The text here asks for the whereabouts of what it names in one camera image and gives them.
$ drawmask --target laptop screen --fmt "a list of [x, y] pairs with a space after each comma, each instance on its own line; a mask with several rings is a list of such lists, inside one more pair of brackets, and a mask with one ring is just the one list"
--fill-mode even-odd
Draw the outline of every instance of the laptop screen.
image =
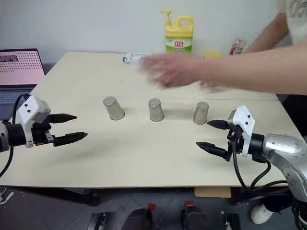
[[36, 49], [0, 50], [0, 85], [37, 85], [45, 76]]

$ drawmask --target yellow object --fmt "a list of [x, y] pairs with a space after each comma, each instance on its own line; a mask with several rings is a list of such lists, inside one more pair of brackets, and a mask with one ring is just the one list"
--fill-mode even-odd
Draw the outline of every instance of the yellow object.
[[169, 53], [191, 53], [194, 31], [194, 19], [191, 16], [179, 16], [174, 24], [170, 19], [171, 10], [161, 11], [167, 14], [165, 21], [165, 46]]
[[205, 61], [221, 60], [223, 55], [218, 51], [208, 51], [204, 53]]

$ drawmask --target blurred hand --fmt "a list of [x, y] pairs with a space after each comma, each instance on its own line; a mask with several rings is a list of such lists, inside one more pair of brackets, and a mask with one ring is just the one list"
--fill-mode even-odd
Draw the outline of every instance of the blurred hand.
[[180, 87], [200, 81], [201, 63], [201, 59], [192, 54], [157, 54], [146, 57], [142, 68], [161, 73], [153, 81], [165, 87]]

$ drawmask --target laptop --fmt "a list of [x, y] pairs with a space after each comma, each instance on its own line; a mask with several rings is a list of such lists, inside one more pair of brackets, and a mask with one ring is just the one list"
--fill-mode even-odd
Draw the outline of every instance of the laptop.
[[30, 93], [44, 76], [37, 49], [0, 50], [0, 120], [9, 120], [17, 97]]

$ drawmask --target robotic arm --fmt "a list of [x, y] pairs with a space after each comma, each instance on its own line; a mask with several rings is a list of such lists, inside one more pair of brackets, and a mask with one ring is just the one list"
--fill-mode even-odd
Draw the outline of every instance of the robotic arm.
[[53, 143], [53, 146], [56, 147], [76, 142], [87, 136], [87, 133], [83, 132], [70, 133], [62, 137], [51, 135], [50, 123], [63, 123], [77, 117], [68, 114], [51, 115], [51, 110], [45, 101], [28, 94], [24, 95], [25, 102], [16, 111], [20, 98], [21, 96], [14, 106], [12, 124], [0, 122], [0, 152], [10, 149], [9, 161], [0, 172], [0, 177], [11, 163], [15, 146], [25, 145], [27, 148], [31, 148], [34, 145]]
[[[252, 156], [256, 162], [275, 165], [285, 176], [289, 189], [294, 197], [293, 211], [296, 226], [307, 229], [307, 145], [304, 141], [289, 135], [267, 134], [260, 135], [253, 132], [255, 120], [245, 106], [232, 111], [227, 121], [213, 120], [209, 125], [219, 129], [229, 129], [227, 135], [228, 150], [216, 147], [211, 143], [197, 142], [196, 144], [206, 152], [230, 161], [233, 155], [236, 165], [236, 154], [247, 157]], [[248, 189], [236, 168], [237, 176], [248, 191], [259, 189], [253, 187], [260, 178], [256, 178]]]

